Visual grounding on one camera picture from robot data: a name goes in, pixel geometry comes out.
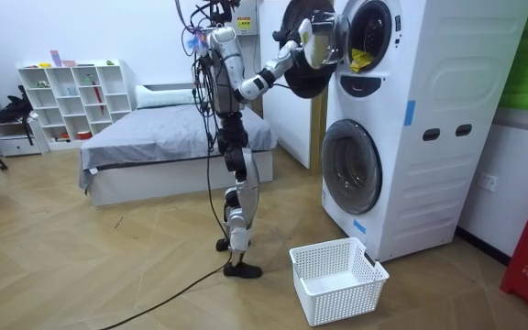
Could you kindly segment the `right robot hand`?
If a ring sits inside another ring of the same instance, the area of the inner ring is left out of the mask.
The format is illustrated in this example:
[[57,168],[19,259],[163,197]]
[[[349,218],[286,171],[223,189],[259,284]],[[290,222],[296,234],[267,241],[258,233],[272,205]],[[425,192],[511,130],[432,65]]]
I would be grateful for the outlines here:
[[273,39],[279,43],[279,56],[303,52],[311,39],[312,30],[312,22],[307,17],[296,21],[283,19],[280,28],[272,33]]

